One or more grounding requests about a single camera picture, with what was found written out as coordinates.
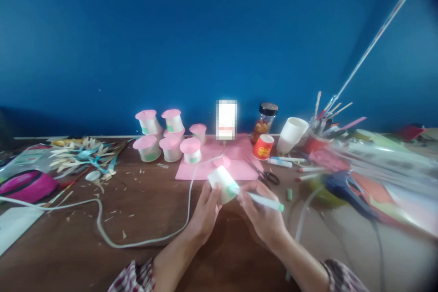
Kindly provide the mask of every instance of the pink paper cup lid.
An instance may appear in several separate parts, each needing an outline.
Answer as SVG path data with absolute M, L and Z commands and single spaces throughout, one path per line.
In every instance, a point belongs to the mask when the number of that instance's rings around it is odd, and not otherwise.
M 163 114 L 161 114 L 161 117 L 164 119 L 171 119 L 175 116 L 178 116 L 181 114 L 181 111 L 179 109 L 168 109 Z
M 135 149 L 146 149 L 154 146 L 155 143 L 156 143 L 156 137 L 153 135 L 147 135 L 137 139 L 132 145 L 132 147 Z
M 181 138 L 182 136 L 184 136 L 184 132 L 186 132 L 186 129 L 183 128 L 182 131 L 180 132 L 169 132 L 166 130 L 164 130 L 163 136 L 166 137 L 170 137 L 170 136 L 178 136 L 179 138 Z
M 179 146 L 179 149 L 184 154 L 193 154 L 199 151 L 201 148 L 201 142 L 197 138 L 184 139 Z
M 190 132 L 194 134 L 200 134 L 207 130 L 207 127 L 202 123 L 196 123 L 190 127 Z
M 172 150 L 179 146 L 181 138 L 178 136 L 168 136 L 160 140 L 160 147 L 164 150 Z
M 153 119 L 156 115 L 156 110 L 154 109 L 146 109 L 136 114 L 137 120 L 150 120 Z

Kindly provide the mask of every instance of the green marker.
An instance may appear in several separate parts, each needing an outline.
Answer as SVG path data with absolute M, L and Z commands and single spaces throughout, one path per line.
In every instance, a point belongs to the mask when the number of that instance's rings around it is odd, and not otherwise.
M 235 187 L 231 187 L 228 186 L 228 193 L 231 194 L 239 194 L 239 188 L 235 188 Z M 265 198 L 263 196 L 257 195 L 257 194 L 253 194 L 253 193 L 248 193 L 248 195 L 254 200 L 256 201 L 258 204 L 267 206 L 268 208 L 274 209 L 274 210 L 278 210 L 280 212 L 283 212 L 284 210 L 284 205 L 281 203 L 278 203 L 277 201 L 271 200 L 269 198 Z

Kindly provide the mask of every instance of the red cup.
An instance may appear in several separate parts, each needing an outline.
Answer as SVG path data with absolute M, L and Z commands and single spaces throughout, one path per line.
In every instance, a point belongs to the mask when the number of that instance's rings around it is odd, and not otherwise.
M 306 143 L 302 147 L 302 151 L 310 154 L 313 151 L 319 151 L 320 149 L 324 148 L 328 144 L 332 142 L 333 139 L 324 139 L 321 138 L 314 133 L 310 133 L 309 137 L 306 140 Z
M 272 146 L 274 146 L 274 138 L 267 134 L 260 135 L 252 149 L 252 155 L 259 160 L 267 160 L 271 153 Z

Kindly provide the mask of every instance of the glue gun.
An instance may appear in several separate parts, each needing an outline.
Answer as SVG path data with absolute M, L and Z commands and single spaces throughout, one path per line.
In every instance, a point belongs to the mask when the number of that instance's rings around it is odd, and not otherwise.
M 369 206 L 362 195 L 357 196 L 351 189 L 354 188 L 358 193 L 363 194 L 363 190 L 358 187 L 351 177 L 350 172 L 342 170 L 331 175 L 323 175 L 321 182 L 324 187 L 337 198 L 349 204 L 357 212 L 368 219 L 378 219 L 377 213 Z

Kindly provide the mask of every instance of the pink paper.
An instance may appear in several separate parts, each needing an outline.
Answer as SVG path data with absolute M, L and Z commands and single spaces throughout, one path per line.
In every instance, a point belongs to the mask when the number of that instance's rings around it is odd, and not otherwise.
M 201 163 L 219 156 L 224 148 L 223 141 L 217 141 L 216 136 L 206 136 L 206 138 L 207 141 L 201 146 Z M 234 180 L 256 180 L 259 177 L 258 173 L 246 163 L 246 158 L 253 162 L 259 170 L 264 170 L 260 161 L 252 155 L 252 145 L 247 134 L 239 134 L 236 140 L 227 141 L 224 155 L 230 160 L 227 171 Z M 207 180 L 208 175 L 216 169 L 216 166 L 213 161 L 201 163 L 187 164 L 181 161 L 175 179 L 192 180 L 193 172 L 198 167 L 194 180 Z

